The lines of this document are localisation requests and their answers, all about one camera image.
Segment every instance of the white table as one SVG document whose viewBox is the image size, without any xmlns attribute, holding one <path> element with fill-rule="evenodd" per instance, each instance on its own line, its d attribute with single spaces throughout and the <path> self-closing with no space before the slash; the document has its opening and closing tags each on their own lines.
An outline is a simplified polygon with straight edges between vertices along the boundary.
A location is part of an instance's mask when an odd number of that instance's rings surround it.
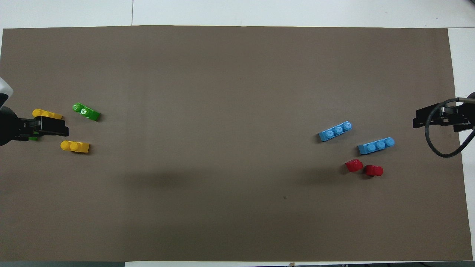
<svg viewBox="0 0 475 267">
<path fill-rule="evenodd" d="M 466 97 L 475 91 L 475 5 L 469 0 L 0 0 L 2 32 L 5 28 L 130 25 L 449 28 L 456 96 Z M 468 134 L 469 132 L 461 133 L 460 141 Z M 462 152 L 462 159 L 475 257 L 474 156 L 475 142 L 472 142 Z M 128 262 L 126 266 L 233 267 L 289 264 L 290 262 Z"/>
</svg>

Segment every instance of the robotic arm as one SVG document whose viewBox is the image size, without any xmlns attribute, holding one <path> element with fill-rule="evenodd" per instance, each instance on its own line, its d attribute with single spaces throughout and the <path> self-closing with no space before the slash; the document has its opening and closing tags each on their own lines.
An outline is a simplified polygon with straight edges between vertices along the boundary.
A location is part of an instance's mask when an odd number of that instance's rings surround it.
<svg viewBox="0 0 475 267">
<path fill-rule="evenodd" d="M 18 118 L 13 110 L 4 106 L 12 94 L 13 89 L 0 78 L 0 146 L 11 140 L 28 141 L 28 137 L 34 136 L 69 135 L 69 128 L 63 120 L 44 116 L 34 119 Z"/>
<path fill-rule="evenodd" d="M 447 106 L 451 102 L 461 102 L 458 106 Z M 454 132 L 472 129 L 467 139 L 455 149 L 452 153 L 444 154 L 437 150 L 432 144 L 429 137 L 430 125 L 453 125 Z M 444 102 L 433 104 L 425 108 L 416 110 L 416 117 L 412 119 L 412 127 L 424 127 L 426 141 L 430 149 L 435 154 L 443 158 L 450 158 L 459 154 L 475 136 L 475 92 L 471 93 L 467 98 L 457 97 L 448 99 Z"/>
</svg>

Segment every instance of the brown paper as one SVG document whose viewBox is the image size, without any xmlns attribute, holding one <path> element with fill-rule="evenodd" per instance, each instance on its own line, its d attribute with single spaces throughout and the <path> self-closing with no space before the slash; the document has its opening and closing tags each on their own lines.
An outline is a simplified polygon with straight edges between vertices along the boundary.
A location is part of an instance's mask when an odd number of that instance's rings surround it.
<svg viewBox="0 0 475 267">
<path fill-rule="evenodd" d="M 0 76 L 70 129 L 0 147 L 2 261 L 472 260 L 461 157 L 411 121 L 454 96 L 446 29 L 6 29 Z"/>
</svg>

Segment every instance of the yellow lego brick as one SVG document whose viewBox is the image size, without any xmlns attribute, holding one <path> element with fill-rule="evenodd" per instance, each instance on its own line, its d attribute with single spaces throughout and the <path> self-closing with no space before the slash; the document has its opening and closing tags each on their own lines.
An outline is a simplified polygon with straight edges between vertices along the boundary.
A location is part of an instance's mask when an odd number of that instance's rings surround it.
<svg viewBox="0 0 475 267">
<path fill-rule="evenodd" d="M 89 143 L 64 140 L 61 142 L 61 149 L 72 152 L 87 153 L 89 151 Z"/>
<path fill-rule="evenodd" d="M 32 114 L 33 114 L 33 117 L 45 116 L 45 117 L 50 117 L 53 119 L 61 119 L 63 117 L 61 114 L 53 113 L 53 112 L 42 110 L 39 108 L 33 110 Z"/>
</svg>

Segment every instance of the white robot part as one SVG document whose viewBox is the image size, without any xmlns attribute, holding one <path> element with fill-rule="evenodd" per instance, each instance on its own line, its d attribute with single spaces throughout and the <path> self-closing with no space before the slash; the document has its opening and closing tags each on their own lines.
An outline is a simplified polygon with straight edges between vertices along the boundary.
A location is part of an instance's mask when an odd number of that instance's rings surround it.
<svg viewBox="0 0 475 267">
<path fill-rule="evenodd" d="M 11 97 L 13 89 L 0 77 L 0 108 Z"/>
</svg>

